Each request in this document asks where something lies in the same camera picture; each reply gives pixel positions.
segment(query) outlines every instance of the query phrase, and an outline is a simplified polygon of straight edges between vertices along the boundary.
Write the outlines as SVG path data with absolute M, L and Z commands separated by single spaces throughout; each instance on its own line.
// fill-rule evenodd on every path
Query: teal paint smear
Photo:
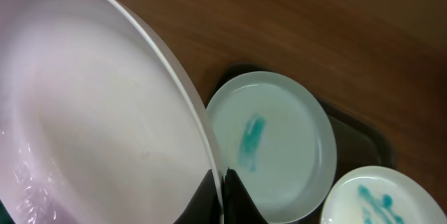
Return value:
M 239 165 L 250 172 L 256 171 L 256 151 L 267 121 L 255 114 L 245 124 L 245 130 L 239 147 Z
M 385 209 L 393 217 L 393 220 L 395 221 L 396 224 L 404 224 L 404 220 L 402 219 L 402 217 L 396 215 L 392 210 L 393 199 L 391 198 L 391 196 L 384 195 L 382 197 L 382 200 L 378 200 L 374 198 L 370 193 L 370 191 L 368 190 L 368 188 L 366 188 L 363 185 L 359 185 L 358 194 L 364 201 L 366 201 L 367 203 L 369 203 L 369 205 L 371 205 L 374 212 L 376 212 L 376 214 L 379 215 L 380 219 L 385 224 L 393 224 L 393 222 L 387 217 L 386 213 L 382 209 Z M 368 210 L 366 210 L 365 208 L 363 208 L 363 216 L 365 224 L 372 224 L 370 214 Z

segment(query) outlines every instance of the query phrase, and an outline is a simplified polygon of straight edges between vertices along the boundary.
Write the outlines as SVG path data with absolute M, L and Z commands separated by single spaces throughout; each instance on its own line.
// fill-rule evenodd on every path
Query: small white plate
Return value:
M 328 116 L 308 90 L 280 74 L 247 73 L 223 85 L 207 112 L 221 170 L 237 172 L 266 221 L 290 223 L 320 205 L 337 150 Z M 247 135 L 257 140 L 244 147 Z
M 344 175 L 324 204 L 321 224 L 445 224 L 432 196 L 395 170 L 369 166 Z

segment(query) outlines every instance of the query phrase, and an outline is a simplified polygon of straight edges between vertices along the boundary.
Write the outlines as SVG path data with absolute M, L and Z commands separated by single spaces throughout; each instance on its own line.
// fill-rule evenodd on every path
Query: black tray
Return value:
M 255 64 L 239 63 L 230 66 L 218 81 L 216 89 L 211 97 L 226 82 L 238 75 L 254 71 L 269 71 Z M 318 99 L 321 107 L 329 116 L 332 129 L 337 143 L 337 171 L 334 183 L 347 172 L 367 165 L 379 165 L 383 167 L 396 168 L 396 157 L 393 148 L 382 134 L 371 126 L 354 119 L 346 113 L 333 107 L 331 104 Z M 321 206 L 299 223 L 319 223 Z

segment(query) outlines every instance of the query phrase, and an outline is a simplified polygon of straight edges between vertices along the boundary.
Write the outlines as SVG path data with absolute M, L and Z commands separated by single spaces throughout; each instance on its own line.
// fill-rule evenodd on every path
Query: wood grain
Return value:
M 447 210 L 444 47 L 347 0 L 118 1 L 162 37 L 202 99 L 235 62 L 292 77 L 380 130 L 398 170 Z M 438 39 L 434 45 L 447 45 Z

